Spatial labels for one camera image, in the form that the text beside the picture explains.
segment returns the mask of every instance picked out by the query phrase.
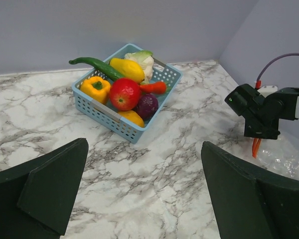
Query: blue plastic basket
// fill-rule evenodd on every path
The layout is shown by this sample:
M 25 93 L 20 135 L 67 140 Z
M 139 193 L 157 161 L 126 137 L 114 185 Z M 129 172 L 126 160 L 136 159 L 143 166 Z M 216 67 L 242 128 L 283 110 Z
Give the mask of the blue plastic basket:
M 106 60 L 104 60 L 104 62 L 109 63 L 110 59 L 114 57 L 124 58 L 126 53 L 134 53 L 141 50 L 141 48 L 133 44 L 127 44 L 120 50 L 115 52 L 113 55 L 108 57 Z M 164 64 L 155 58 L 154 62 L 160 65 L 161 69 L 163 68 L 163 70 L 160 71 L 158 68 L 154 66 L 153 77 L 150 82 L 153 83 L 156 81 L 163 81 L 167 84 L 168 87 L 171 87 L 171 90 L 168 93 L 165 93 L 164 95 L 156 96 L 158 99 L 159 108 L 155 115 L 149 121 L 145 121 L 144 128 L 139 127 L 138 125 L 132 123 L 131 121 L 119 115 L 110 101 L 108 101 L 106 105 L 103 105 L 80 91 L 82 82 L 85 79 L 89 79 L 92 76 L 100 76 L 103 79 L 108 80 L 111 84 L 113 83 L 113 81 L 111 81 L 105 74 L 96 69 L 91 70 L 86 75 L 84 75 L 72 84 L 76 109 L 86 114 L 90 118 L 94 119 L 96 122 L 104 125 L 105 127 L 119 134 L 121 137 L 127 139 L 131 143 L 136 143 L 143 134 L 143 132 L 147 130 L 153 123 L 157 114 L 159 114 L 159 111 L 162 109 L 168 97 L 170 96 L 175 86 L 179 82 L 180 78 L 182 77 L 182 73 L 179 70 L 172 67 L 171 65 Z

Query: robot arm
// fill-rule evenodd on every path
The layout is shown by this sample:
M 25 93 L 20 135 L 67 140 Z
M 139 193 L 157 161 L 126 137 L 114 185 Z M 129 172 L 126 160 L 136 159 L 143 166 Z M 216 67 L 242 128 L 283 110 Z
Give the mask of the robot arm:
M 299 119 L 299 88 L 283 88 L 265 98 L 250 85 L 243 84 L 225 102 L 245 118 L 246 137 L 277 139 L 279 119 Z

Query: green cucumber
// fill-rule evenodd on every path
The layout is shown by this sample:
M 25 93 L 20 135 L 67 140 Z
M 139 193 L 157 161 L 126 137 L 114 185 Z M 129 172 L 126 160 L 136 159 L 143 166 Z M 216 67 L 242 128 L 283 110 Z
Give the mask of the green cucumber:
M 98 71 L 104 73 L 107 77 L 109 77 L 112 81 L 116 81 L 119 78 L 123 78 L 124 75 L 115 70 L 112 66 L 106 64 L 105 62 L 93 58 L 93 57 L 79 57 L 74 60 L 70 60 L 69 64 L 76 65 L 78 63 L 85 63 L 90 66 L 93 66 Z

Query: white marble surface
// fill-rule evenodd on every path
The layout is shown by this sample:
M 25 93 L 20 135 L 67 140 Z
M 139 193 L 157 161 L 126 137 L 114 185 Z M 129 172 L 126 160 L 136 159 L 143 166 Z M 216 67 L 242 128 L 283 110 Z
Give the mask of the white marble surface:
M 200 150 L 205 140 L 253 161 L 243 119 L 224 103 L 237 84 L 215 61 L 184 76 L 136 145 L 75 109 L 86 71 L 0 76 L 0 170 L 78 137 L 89 155 L 65 239 L 217 239 Z

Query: gray wall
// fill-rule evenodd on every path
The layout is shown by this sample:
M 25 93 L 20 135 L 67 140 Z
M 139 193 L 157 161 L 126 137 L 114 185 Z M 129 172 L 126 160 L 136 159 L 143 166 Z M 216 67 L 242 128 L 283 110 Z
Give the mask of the gray wall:
M 0 74 L 73 68 L 126 42 L 167 62 L 218 58 L 257 1 L 0 1 Z
M 259 0 L 220 57 L 239 83 L 254 85 L 262 68 L 281 54 L 299 52 L 299 0 Z M 299 87 L 299 57 L 274 63 L 263 85 Z M 299 138 L 299 120 L 281 121 L 282 129 Z

